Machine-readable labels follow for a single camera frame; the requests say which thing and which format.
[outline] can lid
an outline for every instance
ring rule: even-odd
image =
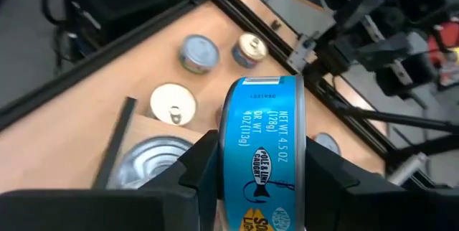
[[[321,144],[322,146],[330,149],[338,155],[341,155],[341,150],[339,149],[338,143],[335,139],[327,133],[319,133],[314,138],[314,141]]]
[[[239,46],[250,59],[262,60],[268,55],[266,44],[252,33],[244,33],[239,37]]]
[[[121,159],[110,187],[138,189],[169,168],[190,147],[188,141],[173,136],[158,136],[142,141]]]
[[[165,123],[183,126],[192,120],[197,102],[184,86],[166,83],[157,87],[150,98],[152,113]]]
[[[214,67],[219,61],[217,46],[207,37],[192,34],[185,38],[183,55],[202,67]]]

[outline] red object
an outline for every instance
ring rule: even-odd
[[[448,22],[442,24],[443,30],[440,32],[441,37],[443,39],[443,43],[445,43],[446,47],[455,47],[459,46],[459,24]],[[433,36],[429,36],[427,43],[429,45],[429,50],[435,50],[434,52],[430,52],[430,61],[433,64],[439,64],[443,62],[445,59],[441,52],[438,52],[438,45],[435,41]]]

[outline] pull tab ring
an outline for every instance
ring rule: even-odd
[[[257,48],[259,44],[260,44],[260,40],[258,38],[254,38],[250,42],[250,46],[252,46],[253,48]]]
[[[171,115],[172,123],[180,124],[181,122],[181,114],[180,108],[178,106],[172,106],[169,108],[169,114]]]

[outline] wooden surface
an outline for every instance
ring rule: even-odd
[[[270,22],[275,18],[260,1],[243,1],[261,11],[264,20]],[[183,133],[196,139],[199,133],[216,128],[214,113],[237,78],[287,74],[271,58],[253,70],[240,67],[232,59],[230,49],[241,33],[209,1],[2,131],[0,192],[21,188],[88,188],[125,96],[138,99],[136,111],[145,113],[151,92],[162,83],[180,83],[198,101],[197,114],[186,126],[193,132]],[[207,75],[192,74],[178,61],[181,42],[189,34],[203,34],[219,48],[220,63]],[[289,43],[294,42],[293,33],[284,30],[280,35]],[[345,158],[369,171],[384,171],[384,162],[308,91],[306,101],[309,136],[328,132],[340,144]],[[177,133],[174,126],[158,127],[150,119],[136,119],[136,140],[154,136],[158,128],[162,133],[185,135]]]
[[[196,143],[203,134],[178,126],[147,118],[143,115],[134,115],[131,119],[128,130],[125,133],[123,143],[118,152],[116,166],[123,156],[129,152],[136,144],[155,136],[177,136],[191,144]]]

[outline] tuna can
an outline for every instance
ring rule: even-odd
[[[244,33],[232,48],[235,61],[247,69],[252,69],[268,55],[268,47],[252,33]]]
[[[138,189],[169,168],[191,147],[191,143],[173,136],[158,136],[135,145],[113,172],[111,189]]]
[[[219,127],[226,230],[304,230],[305,111],[300,75],[229,89]]]
[[[184,40],[180,52],[180,61],[187,70],[204,74],[218,64],[219,51],[209,38],[193,34]]]
[[[166,83],[151,94],[150,112],[154,118],[164,123],[184,126],[192,120],[196,109],[196,99],[182,85]]]
[[[339,149],[338,143],[335,139],[330,136],[328,133],[319,133],[314,136],[314,141],[321,144],[322,146],[330,149],[331,151],[335,152],[338,155],[341,155],[341,150]]]

